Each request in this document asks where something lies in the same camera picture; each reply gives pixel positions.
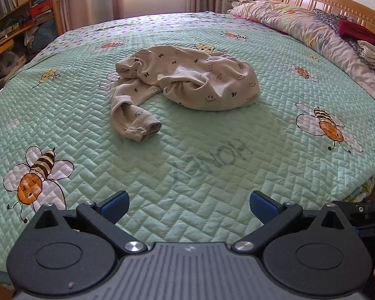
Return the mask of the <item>floral folded duvet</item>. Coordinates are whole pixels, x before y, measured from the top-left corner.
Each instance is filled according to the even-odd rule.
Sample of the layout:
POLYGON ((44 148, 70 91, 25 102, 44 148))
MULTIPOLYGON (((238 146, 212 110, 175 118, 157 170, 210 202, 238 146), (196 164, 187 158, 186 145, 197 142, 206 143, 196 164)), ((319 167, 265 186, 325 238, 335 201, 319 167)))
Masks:
POLYGON ((364 39, 356 42, 339 35, 341 20, 356 24, 348 17, 277 1, 242 3, 229 14, 254 20, 301 41, 346 72, 375 99, 375 46, 364 39))

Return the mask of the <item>wooden headboard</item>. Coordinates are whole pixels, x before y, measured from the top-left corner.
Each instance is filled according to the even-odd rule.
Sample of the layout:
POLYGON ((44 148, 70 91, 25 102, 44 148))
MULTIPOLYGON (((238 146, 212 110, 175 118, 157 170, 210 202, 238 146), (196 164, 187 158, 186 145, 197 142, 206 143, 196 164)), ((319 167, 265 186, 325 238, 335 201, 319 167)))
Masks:
POLYGON ((375 10, 352 0, 276 0, 312 11, 352 17, 355 22, 375 34, 375 10))

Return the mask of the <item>green quilted bee bedspread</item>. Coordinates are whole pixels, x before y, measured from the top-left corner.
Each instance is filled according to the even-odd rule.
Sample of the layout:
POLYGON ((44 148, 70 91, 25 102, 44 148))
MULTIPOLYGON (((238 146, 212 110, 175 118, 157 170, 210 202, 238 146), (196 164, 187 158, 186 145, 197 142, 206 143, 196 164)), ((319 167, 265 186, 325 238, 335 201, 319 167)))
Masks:
POLYGON ((34 216, 17 200, 25 153, 68 160, 58 185, 69 209, 126 190, 120 224, 146 243, 232 243, 259 222, 258 189, 316 209, 361 201, 375 182, 375 99, 296 34, 216 13, 147 15, 69 31, 0 92, 0 283, 11 247, 34 216), (155 95, 143 104, 161 123, 143 143, 110 126, 116 63, 171 45, 248 62, 259 99, 225 112, 189 110, 155 95))

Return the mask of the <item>dark red cloth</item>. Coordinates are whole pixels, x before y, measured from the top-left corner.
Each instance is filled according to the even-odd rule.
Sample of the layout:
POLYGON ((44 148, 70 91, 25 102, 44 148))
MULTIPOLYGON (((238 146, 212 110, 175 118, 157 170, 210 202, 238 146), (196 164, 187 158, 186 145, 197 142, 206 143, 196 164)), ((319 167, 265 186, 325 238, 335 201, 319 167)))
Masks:
POLYGON ((355 22, 351 22, 345 19, 339 20, 338 33, 342 39, 352 41, 366 41, 375 46, 375 34, 369 29, 356 24, 355 22))

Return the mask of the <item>beige smiley print baby garment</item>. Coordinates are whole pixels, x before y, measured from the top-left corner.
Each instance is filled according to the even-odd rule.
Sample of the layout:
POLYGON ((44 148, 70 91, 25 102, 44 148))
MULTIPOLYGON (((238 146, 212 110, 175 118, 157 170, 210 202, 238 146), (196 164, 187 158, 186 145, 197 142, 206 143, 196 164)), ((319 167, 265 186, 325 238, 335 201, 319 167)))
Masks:
POLYGON ((124 138, 144 142, 162 123, 141 105, 161 93, 196 111, 228 111, 260 95, 254 68, 222 52, 158 45, 116 63, 118 80, 109 90, 112 127, 124 138))

